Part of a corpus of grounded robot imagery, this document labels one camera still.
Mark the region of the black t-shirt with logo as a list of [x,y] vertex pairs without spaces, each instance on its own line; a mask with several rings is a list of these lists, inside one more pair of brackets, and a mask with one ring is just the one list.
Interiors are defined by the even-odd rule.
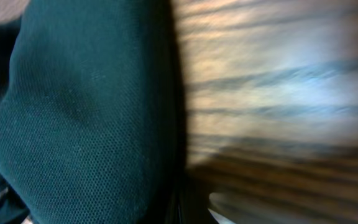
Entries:
[[178,223],[161,0],[37,0],[0,24],[0,223]]

